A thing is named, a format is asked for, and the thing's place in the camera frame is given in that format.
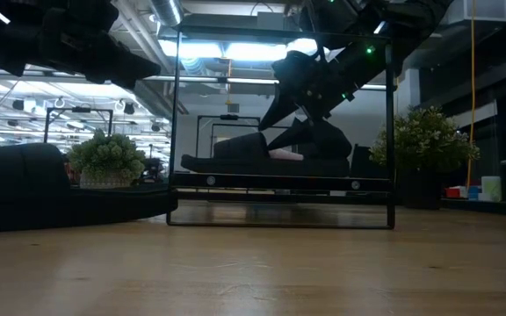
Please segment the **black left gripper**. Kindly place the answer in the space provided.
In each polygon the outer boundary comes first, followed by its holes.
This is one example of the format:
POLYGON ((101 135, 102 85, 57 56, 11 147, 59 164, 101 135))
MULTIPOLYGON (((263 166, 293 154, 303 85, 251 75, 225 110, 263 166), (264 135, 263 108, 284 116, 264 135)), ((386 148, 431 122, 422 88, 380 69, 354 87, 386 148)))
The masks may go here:
POLYGON ((131 53, 119 42, 99 38, 38 37, 37 63, 70 74, 81 74, 93 83, 111 83, 133 90, 136 82, 160 75, 162 67, 131 53))

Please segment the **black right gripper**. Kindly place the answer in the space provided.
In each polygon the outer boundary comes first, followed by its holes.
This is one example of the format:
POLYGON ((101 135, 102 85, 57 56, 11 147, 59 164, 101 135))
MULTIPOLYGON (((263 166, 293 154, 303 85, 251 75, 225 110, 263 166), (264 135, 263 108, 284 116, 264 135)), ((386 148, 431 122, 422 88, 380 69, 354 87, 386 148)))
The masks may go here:
POLYGON ((326 118, 344 100, 368 82, 368 54, 364 50, 345 49, 333 60, 318 60, 313 55, 289 52, 272 63, 279 81, 271 105, 258 125, 263 131, 300 111, 306 120, 297 118, 267 148, 292 147, 306 159, 346 160, 352 145, 326 118))

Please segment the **pink rubber slide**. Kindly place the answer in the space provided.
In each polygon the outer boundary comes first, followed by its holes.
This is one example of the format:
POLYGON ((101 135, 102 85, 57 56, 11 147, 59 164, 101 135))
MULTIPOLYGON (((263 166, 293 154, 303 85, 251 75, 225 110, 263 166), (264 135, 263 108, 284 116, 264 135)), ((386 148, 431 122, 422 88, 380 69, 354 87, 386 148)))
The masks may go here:
POLYGON ((282 148, 274 149, 269 152, 270 158, 275 160, 287 160, 287 161, 303 161, 304 156, 291 151, 284 150, 282 148))

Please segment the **black rubber slide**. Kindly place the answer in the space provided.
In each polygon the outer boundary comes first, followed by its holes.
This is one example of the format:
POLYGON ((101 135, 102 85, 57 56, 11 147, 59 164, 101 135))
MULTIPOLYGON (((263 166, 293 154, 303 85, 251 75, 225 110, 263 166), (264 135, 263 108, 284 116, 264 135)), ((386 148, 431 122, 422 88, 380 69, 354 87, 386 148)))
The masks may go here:
POLYGON ((262 133, 250 133, 215 143, 210 158, 184 154, 181 166, 196 173, 253 176, 347 177, 351 171, 348 160, 275 160, 267 146, 262 133))
POLYGON ((74 188, 53 145, 0 147, 0 232, 120 223, 177 207, 177 192, 167 184, 74 188))

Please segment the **black metal wooden shelf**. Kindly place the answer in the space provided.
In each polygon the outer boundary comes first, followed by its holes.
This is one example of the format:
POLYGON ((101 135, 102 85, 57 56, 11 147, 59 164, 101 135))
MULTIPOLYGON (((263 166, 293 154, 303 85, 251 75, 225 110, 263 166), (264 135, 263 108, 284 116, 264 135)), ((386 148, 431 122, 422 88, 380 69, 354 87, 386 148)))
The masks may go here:
MULTIPOLYGON (((310 33, 310 38, 316 41, 322 37, 322 32, 310 33)), ((387 146, 387 176, 384 178, 356 178, 356 177, 314 177, 314 176, 253 176, 196 173, 183 168, 177 172, 170 172, 170 183, 177 188, 193 188, 196 191, 203 189, 261 189, 261 190, 343 190, 353 196, 356 191, 375 193, 388 196, 386 207, 386 229, 395 226, 395 182, 394 182, 394 73, 387 69, 386 83, 386 146, 387 146)), ((267 145, 276 139, 283 131, 292 126, 293 121, 303 121, 306 116, 300 111, 289 115, 282 121, 266 130, 259 131, 267 141, 267 145)))

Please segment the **long hanging strip light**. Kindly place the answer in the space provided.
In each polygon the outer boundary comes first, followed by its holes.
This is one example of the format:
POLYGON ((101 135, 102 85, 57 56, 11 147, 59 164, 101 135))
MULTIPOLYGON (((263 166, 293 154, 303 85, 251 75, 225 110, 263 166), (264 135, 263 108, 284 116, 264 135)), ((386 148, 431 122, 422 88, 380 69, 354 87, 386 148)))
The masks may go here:
MULTIPOLYGON (((210 77, 210 76, 179 76, 180 83, 238 83, 238 84, 255 84, 255 85, 274 85, 278 84, 279 81, 276 79, 256 79, 256 78, 239 78, 239 77, 210 77)), ((173 83, 176 81, 174 75, 154 75, 143 80, 147 81, 158 81, 158 82, 169 82, 173 83)), ((360 90, 386 90, 384 84, 365 84, 360 87, 360 90)))

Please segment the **small green plant white pot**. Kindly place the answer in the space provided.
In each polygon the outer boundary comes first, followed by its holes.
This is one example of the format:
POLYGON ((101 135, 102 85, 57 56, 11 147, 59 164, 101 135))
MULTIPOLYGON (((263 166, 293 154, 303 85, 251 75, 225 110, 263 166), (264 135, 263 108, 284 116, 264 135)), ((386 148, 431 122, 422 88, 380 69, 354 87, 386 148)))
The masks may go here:
POLYGON ((145 154, 122 134, 105 135, 96 130, 90 140, 75 144, 67 153, 77 172, 79 186, 87 190, 130 187, 145 169, 145 154))

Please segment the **bright ceiling light panel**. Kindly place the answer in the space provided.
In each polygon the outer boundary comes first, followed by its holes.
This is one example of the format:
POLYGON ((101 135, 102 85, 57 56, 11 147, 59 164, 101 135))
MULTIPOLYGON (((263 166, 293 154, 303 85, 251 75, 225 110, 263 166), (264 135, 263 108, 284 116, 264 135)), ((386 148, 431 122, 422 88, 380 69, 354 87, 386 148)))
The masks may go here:
POLYGON ((226 58, 236 61, 278 61, 289 52, 297 51, 307 55, 317 53, 314 39, 295 39, 287 44, 269 44, 253 42, 213 42, 183 41, 160 39, 158 43, 169 57, 181 59, 226 58))

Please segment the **large flowering plant dark pot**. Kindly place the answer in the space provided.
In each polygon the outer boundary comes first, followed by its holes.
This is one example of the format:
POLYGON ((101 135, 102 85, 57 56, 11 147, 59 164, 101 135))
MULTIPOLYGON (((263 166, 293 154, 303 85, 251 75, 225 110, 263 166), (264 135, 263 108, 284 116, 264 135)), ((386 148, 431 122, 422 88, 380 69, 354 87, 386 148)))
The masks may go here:
POLYGON ((481 157, 467 133, 437 107, 394 116, 394 166, 407 208, 440 208, 445 176, 481 157))

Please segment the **pale green box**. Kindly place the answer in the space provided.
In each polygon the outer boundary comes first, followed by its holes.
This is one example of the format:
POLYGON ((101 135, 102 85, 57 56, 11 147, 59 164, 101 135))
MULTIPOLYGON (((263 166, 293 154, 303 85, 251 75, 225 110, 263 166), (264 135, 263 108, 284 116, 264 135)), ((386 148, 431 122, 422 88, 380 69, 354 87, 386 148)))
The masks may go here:
POLYGON ((486 201, 500 202, 502 200, 502 179, 499 176, 483 176, 481 190, 486 201))

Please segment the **black background rig frame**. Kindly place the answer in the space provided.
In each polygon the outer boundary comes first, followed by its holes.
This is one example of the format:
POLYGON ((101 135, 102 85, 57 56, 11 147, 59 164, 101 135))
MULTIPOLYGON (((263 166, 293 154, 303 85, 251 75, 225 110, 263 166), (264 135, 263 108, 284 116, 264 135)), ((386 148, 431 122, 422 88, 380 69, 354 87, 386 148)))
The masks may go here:
POLYGON ((200 145, 199 133, 200 133, 200 130, 203 128, 200 126, 201 119, 218 119, 218 120, 228 120, 228 121, 237 121, 240 119, 242 119, 242 120, 253 119, 257 123, 260 123, 260 121, 261 121, 261 119, 259 117, 244 117, 244 116, 239 116, 239 115, 235 115, 235 114, 222 114, 220 116, 198 115, 197 116, 197 123, 196 123, 196 144, 195 144, 195 156, 197 156, 197 157, 199 155, 199 145, 200 145))
POLYGON ((108 124, 107 125, 107 136, 111 136, 112 135, 113 110, 92 109, 90 107, 82 107, 82 106, 69 107, 69 108, 66 108, 66 107, 63 107, 63 108, 47 107, 47 109, 46 109, 46 118, 45 118, 45 128, 44 128, 44 132, 43 132, 43 143, 47 143, 48 135, 50 133, 49 132, 50 125, 55 120, 61 119, 61 115, 65 111, 71 111, 71 112, 75 112, 75 113, 92 113, 92 112, 97 112, 99 115, 100 115, 101 112, 107 113, 109 115, 109 118, 107 120, 105 120, 105 123, 108 124), (56 114, 56 116, 54 118, 51 118, 53 111, 58 111, 59 113, 56 114))

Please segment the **narrow silver air duct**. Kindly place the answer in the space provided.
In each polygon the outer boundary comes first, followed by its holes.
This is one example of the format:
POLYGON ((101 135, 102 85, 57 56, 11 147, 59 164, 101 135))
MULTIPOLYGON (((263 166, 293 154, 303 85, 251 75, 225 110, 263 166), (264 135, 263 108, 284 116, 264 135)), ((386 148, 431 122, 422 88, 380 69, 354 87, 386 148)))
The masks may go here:
POLYGON ((156 20, 163 26, 177 26, 184 19, 181 0, 149 0, 156 20))

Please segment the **black aluminium frame rail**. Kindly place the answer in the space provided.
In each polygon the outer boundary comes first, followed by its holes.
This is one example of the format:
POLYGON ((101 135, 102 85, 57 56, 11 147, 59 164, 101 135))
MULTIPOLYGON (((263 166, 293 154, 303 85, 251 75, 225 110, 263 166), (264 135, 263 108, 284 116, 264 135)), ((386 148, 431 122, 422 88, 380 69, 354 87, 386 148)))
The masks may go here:
POLYGON ((443 198, 440 204, 446 209, 506 215, 506 202, 443 198))
POLYGON ((317 195, 277 195, 261 193, 241 193, 239 191, 196 191, 177 189, 179 199, 276 203, 276 204, 329 204, 329 205, 387 205, 388 196, 317 196, 317 195))

